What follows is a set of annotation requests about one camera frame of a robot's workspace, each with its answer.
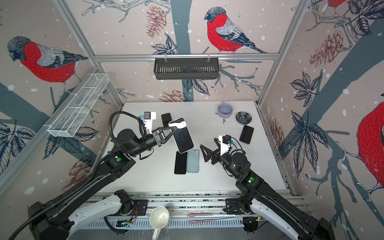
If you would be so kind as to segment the black phone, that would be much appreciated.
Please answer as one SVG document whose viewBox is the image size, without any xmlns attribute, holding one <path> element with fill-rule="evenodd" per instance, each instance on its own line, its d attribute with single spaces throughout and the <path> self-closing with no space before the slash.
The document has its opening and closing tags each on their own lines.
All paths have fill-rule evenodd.
<svg viewBox="0 0 384 240">
<path fill-rule="evenodd" d="M 171 114 L 170 113 L 162 114 L 161 118 L 162 118 L 163 126 L 164 127 L 168 127 L 169 126 L 169 122 L 172 121 Z"/>
<path fill-rule="evenodd" d="M 245 144 L 250 144 L 252 140 L 252 136 L 254 133 L 254 128 L 250 126 L 244 126 L 241 136 L 240 136 L 240 142 L 245 143 Z"/>
<path fill-rule="evenodd" d="M 182 129 L 176 129 L 173 137 L 179 153 L 183 154 L 194 148 L 194 143 L 187 126 Z"/>
<path fill-rule="evenodd" d="M 176 152 L 176 159 L 175 159 L 175 168 L 174 168 L 174 174 L 175 175 L 185 175 L 187 172 L 187 158 L 188 153 L 179 153 Z"/>
</svg>

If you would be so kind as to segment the light blue phone case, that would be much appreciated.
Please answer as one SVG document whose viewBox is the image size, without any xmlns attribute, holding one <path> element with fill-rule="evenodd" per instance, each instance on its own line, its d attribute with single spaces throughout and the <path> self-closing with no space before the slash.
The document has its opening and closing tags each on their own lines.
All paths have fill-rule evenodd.
<svg viewBox="0 0 384 240">
<path fill-rule="evenodd" d="M 200 150 L 191 149 L 187 152 L 187 173 L 198 173 Z"/>
</svg>

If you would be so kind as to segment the white phone case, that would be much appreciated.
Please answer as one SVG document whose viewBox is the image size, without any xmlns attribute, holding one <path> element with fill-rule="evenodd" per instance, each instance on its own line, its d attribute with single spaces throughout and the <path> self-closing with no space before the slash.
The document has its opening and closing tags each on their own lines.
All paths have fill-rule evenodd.
<svg viewBox="0 0 384 240">
<path fill-rule="evenodd" d="M 184 118 L 179 118 L 179 119 L 170 121 L 169 127 L 176 127 L 177 129 L 183 129 L 187 127 L 187 124 Z"/>
</svg>

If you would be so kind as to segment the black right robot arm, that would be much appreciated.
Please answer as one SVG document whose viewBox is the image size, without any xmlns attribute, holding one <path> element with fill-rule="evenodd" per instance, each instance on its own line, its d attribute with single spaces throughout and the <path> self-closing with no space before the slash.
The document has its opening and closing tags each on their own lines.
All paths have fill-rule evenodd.
<svg viewBox="0 0 384 240">
<path fill-rule="evenodd" d="M 200 146 L 205 162 L 221 164 L 230 177 L 236 179 L 241 196 L 236 211 L 253 213 L 263 217 L 291 240 L 334 240 L 335 234 L 330 222 L 316 219 L 291 204 L 260 176 L 251 170 L 251 163 L 242 149 L 231 150 L 230 136 L 224 141 L 214 139 L 218 149 L 212 151 Z"/>
</svg>

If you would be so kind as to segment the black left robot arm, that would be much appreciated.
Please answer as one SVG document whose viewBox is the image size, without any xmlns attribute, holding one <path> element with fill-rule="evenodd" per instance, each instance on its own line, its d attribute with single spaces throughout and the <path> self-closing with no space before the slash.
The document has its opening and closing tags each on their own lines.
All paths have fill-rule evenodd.
<svg viewBox="0 0 384 240">
<path fill-rule="evenodd" d="M 112 121 L 117 115 L 126 115 L 139 124 L 141 138 L 133 130 L 124 129 L 114 136 Z M 155 146 L 164 145 L 177 131 L 177 127 L 160 127 L 147 134 L 143 120 L 130 113 L 117 111 L 109 118 L 109 133 L 114 144 L 112 151 L 94 164 L 91 173 L 70 190 L 45 204 L 36 202 L 28 209 L 29 218 L 10 236 L 14 240 L 26 227 L 36 240 L 66 240 L 80 223 L 75 212 L 99 190 L 122 177 L 136 163 L 134 157 Z"/>
</svg>

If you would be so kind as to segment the lavender cup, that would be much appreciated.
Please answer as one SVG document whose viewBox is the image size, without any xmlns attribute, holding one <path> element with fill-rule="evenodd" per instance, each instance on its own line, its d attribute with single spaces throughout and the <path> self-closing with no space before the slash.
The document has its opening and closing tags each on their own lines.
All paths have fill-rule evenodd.
<svg viewBox="0 0 384 240">
<path fill-rule="evenodd" d="M 233 107 L 225 102 L 218 106 L 218 116 L 222 119 L 228 119 L 233 113 Z"/>
</svg>

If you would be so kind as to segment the dark grey small bowl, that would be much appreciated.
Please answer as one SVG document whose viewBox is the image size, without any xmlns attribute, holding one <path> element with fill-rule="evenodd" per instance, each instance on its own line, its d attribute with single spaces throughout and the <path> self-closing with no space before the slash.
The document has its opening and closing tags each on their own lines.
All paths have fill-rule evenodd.
<svg viewBox="0 0 384 240">
<path fill-rule="evenodd" d="M 252 116 L 247 112 L 238 112 L 236 114 L 236 121 L 241 125 L 248 125 L 252 121 Z"/>
</svg>

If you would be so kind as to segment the white ladle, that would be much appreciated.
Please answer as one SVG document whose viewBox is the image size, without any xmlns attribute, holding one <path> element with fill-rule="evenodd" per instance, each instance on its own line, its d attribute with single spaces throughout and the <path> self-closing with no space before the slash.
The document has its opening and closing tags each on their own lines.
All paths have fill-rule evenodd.
<svg viewBox="0 0 384 240">
<path fill-rule="evenodd" d="M 170 213 L 167 208 L 159 206 L 152 210 L 150 215 L 150 225 L 154 229 L 152 240 L 159 238 L 161 230 L 168 225 L 169 221 Z"/>
</svg>

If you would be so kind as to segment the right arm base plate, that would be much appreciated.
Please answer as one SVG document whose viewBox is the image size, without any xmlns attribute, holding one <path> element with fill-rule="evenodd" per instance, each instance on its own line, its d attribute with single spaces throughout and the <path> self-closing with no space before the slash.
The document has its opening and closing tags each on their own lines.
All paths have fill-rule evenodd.
<svg viewBox="0 0 384 240">
<path fill-rule="evenodd" d="M 228 215 L 257 215 L 257 213 L 251 210 L 251 202 L 247 202 L 241 198 L 225 199 L 223 211 Z"/>
</svg>

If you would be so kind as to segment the red pen on rail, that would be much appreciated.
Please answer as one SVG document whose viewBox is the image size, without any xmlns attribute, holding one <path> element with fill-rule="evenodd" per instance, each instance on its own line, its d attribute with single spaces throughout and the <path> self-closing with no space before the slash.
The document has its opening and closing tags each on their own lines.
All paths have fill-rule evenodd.
<svg viewBox="0 0 384 240">
<path fill-rule="evenodd" d="M 190 225 L 202 225 L 202 224 L 205 224 L 205 223 L 212 223 L 212 222 L 215 222 L 217 220 L 218 219 L 194 220 L 194 221 L 189 221 L 188 223 Z"/>
</svg>

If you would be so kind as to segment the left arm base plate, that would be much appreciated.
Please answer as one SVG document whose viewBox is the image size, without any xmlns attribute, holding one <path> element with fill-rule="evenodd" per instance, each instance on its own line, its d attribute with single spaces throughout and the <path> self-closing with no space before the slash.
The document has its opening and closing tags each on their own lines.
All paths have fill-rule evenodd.
<svg viewBox="0 0 384 240">
<path fill-rule="evenodd" d="M 123 216 L 145 216 L 148 208 L 148 200 L 131 200 L 127 203 L 123 203 L 117 213 L 113 214 L 116 217 Z"/>
</svg>

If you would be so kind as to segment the white mesh wall shelf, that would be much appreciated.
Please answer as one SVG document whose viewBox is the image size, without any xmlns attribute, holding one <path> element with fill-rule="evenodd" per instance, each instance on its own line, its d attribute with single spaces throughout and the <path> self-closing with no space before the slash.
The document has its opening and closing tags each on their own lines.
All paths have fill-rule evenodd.
<svg viewBox="0 0 384 240">
<path fill-rule="evenodd" d="M 80 83 L 81 88 L 70 94 L 69 103 L 49 126 L 48 133 L 53 137 L 74 137 L 109 81 L 106 74 L 87 75 Z"/>
</svg>

